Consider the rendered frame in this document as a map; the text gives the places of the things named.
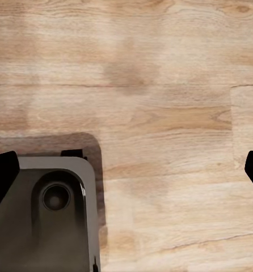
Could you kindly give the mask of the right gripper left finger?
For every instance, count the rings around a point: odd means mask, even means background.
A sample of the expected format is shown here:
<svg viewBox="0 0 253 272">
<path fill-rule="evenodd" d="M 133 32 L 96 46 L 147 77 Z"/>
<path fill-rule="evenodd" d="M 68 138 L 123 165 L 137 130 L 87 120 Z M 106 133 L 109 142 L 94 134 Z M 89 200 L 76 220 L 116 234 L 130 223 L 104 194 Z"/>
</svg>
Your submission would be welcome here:
<svg viewBox="0 0 253 272">
<path fill-rule="evenodd" d="M 15 151 L 0 154 L 0 204 L 20 172 Z"/>
</svg>

